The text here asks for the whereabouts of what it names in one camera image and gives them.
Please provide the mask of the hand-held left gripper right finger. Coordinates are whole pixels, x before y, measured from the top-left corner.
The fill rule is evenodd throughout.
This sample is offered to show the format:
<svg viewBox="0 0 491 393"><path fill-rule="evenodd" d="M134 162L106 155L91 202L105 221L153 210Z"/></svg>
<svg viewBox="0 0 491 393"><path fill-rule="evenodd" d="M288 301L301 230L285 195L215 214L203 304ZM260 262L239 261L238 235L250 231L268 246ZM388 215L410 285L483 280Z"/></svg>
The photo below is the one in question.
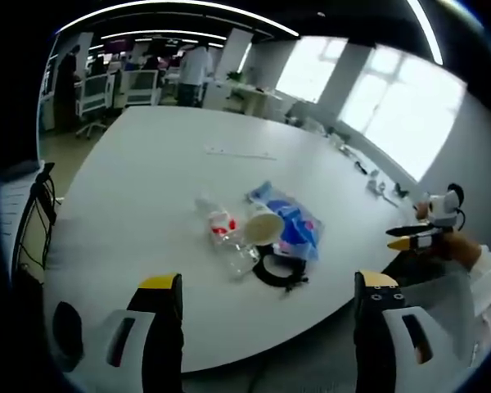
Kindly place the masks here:
<svg viewBox="0 0 491 393"><path fill-rule="evenodd" d="M369 270L354 276L357 392L437 392L446 379L446 332L398 283Z"/></svg>

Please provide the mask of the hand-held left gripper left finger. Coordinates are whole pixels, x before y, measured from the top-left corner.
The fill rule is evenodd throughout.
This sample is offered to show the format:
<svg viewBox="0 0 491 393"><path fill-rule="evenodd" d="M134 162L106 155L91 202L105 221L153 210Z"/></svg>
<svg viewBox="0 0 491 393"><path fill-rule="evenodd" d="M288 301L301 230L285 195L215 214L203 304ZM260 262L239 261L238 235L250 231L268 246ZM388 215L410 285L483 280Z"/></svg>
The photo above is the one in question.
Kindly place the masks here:
<svg viewBox="0 0 491 393"><path fill-rule="evenodd" d="M84 335L73 383L82 392L181 392L182 313L182 275L147 278L126 309Z"/></svg>

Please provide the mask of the person's right hand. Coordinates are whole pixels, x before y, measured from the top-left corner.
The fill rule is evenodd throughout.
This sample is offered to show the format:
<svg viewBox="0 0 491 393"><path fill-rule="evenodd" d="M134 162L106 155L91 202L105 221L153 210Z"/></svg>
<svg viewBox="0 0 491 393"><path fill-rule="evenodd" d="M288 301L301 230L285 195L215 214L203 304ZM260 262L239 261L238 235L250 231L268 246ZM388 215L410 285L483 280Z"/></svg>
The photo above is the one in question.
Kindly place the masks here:
<svg viewBox="0 0 491 393"><path fill-rule="evenodd" d="M458 262L467 271L471 271L482 253L481 245L461 232L442 233L432 250L440 258Z"/></svg>

